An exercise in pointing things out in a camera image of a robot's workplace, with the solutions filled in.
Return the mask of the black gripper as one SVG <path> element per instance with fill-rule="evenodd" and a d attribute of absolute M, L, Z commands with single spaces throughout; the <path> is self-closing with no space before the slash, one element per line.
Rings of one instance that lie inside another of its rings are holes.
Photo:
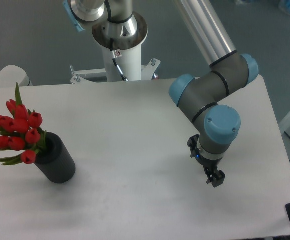
<path fill-rule="evenodd" d="M 195 158 L 196 161 L 204 167 L 204 172 L 207 176 L 207 184 L 212 184 L 214 188 L 223 184 L 225 174 L 223 171 L 218 170 L 218 160 L 210 160 L 205 158 L 197 147 L 199 134 L 189 138 L 187 146 L 190 148 L 190 157 Z"/>

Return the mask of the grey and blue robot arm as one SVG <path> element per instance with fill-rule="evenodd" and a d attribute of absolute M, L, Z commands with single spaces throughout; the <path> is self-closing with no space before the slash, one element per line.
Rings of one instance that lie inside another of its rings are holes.
<path fill-rule="evenodd" d="M 258 76 L 256 60 L 239 54 L 207 0 L 177 0 L 176 7 L 210 67 L 195 78 L 178 77 L 169 88 L 174 104 L 191 121 L 198 134 L 188 140 L 191 156 L 204 168 L 207 182 L 223 184 L 218 169 L 241 125 L 236 110 L 219 102 L 246 87 Z M 147 23 L 134 12 L 130 0 L 65 0 L 63 6 L 77 31 L 91 30 L 101 47 L 108 82 L 150 80 L 156 60 L 140 63 L 140 47 L 148 34 Z"/>

